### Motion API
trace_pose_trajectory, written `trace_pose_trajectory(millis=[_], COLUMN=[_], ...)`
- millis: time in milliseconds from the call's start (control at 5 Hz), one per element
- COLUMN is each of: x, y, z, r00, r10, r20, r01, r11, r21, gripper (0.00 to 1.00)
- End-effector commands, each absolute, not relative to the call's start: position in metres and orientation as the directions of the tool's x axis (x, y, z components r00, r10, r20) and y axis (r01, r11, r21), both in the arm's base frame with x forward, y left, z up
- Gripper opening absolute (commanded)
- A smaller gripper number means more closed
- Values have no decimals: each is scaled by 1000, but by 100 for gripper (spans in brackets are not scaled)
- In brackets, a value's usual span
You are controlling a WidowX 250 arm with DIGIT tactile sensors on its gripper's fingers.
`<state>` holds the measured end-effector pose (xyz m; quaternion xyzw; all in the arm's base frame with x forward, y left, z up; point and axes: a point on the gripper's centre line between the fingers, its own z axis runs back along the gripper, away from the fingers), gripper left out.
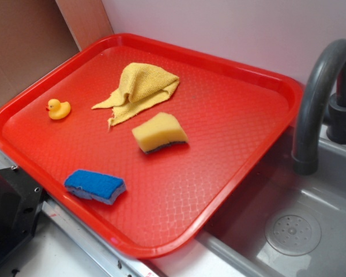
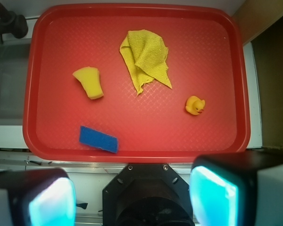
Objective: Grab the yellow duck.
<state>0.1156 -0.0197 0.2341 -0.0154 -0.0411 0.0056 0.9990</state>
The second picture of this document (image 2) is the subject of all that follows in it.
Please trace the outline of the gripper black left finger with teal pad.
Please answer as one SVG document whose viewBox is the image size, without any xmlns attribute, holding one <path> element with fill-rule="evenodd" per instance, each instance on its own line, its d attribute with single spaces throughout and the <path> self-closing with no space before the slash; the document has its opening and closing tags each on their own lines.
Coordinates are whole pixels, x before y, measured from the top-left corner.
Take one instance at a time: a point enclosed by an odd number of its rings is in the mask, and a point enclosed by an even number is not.
<svg viewBox="0 0 283 226">
<path fill-rule="evenodd" d="M 63 169 L 0 171 L 0 226 L 73 226 L 75 186 Z"/>
</svg>

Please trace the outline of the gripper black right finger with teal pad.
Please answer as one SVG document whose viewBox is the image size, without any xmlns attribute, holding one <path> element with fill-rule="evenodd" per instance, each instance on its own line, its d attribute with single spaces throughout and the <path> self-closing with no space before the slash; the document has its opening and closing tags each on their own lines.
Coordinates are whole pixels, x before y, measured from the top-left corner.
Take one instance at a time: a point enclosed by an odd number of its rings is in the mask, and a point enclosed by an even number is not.
<svg viewBox="0 0 283 226">
<path fill-rule="evenodd" d="M 283 226 L 283 151 L 198 156 L 190 199 L 203 226 Z"/>
</svg>

